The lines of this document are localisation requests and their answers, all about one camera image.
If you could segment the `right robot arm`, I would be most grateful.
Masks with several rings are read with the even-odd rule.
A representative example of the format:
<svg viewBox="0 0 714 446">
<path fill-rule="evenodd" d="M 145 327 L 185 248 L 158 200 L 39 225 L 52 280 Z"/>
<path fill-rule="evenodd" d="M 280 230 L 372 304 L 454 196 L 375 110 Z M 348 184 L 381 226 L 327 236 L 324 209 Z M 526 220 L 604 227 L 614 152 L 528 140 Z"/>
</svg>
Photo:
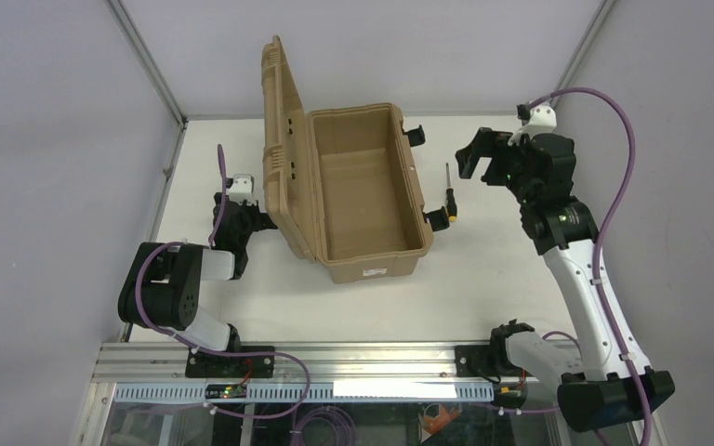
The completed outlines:
<svg viewBox="0 0 714 446">
<path fill-rule="evenodd" d="M 465 363 L 483 376 L 536 377 L 577 432 L 648 419 L 675 385 L 669 372 L 652 366 L 624 320 L 597 251 L 597 225 L 572 193 L 574 142 L 482 127 L 456 153 L 459 176 L 470 178 L 481 159 L 489 162 L 482 182 L 516 198 L 522 228 L 561 290 L 579 351 L 566 353 L 531 325 L 510 321 L 492 331 L 485 353 L 469 354 Z"/>
</svg>

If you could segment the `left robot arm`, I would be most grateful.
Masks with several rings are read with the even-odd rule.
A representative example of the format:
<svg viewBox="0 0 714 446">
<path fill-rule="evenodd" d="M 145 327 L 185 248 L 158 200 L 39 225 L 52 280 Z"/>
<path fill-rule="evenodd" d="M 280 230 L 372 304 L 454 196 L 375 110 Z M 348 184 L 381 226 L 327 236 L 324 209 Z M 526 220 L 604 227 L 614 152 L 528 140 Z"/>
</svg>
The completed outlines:
<svg viewBox="0 0 714 446">
<path fill-rule="evenodd" d="M 277 226 L 254 201 L 214 194 L 213 240 L 207 245 L 141 243 L 118 297 L 121 321 L 152 329 L 195 351 L 239 353 L 238 330 L 200 304 L 203 282 L 238 281 L 251 236 Z"/>
</svg>

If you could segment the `black yellow screwdriver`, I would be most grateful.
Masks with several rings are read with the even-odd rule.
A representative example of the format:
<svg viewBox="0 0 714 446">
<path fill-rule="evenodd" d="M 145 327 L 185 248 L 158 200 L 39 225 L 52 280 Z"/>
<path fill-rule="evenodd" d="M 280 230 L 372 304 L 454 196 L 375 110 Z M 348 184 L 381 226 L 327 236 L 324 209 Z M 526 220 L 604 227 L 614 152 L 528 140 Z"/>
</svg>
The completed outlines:
<svg viewBox="0 0 714 446">
<path fill-rule="evenodd" d="M 445 212 L 447 214 L 448 220 L 450 222 L 455 222 L 457 220 L 457 204 L 455 198 L 455 191 L 451 179 L 451 169 L 450 164 L 445 164 L 445 174 L 446 174 L 446 190 L 445 190 Z"/>
</svg>

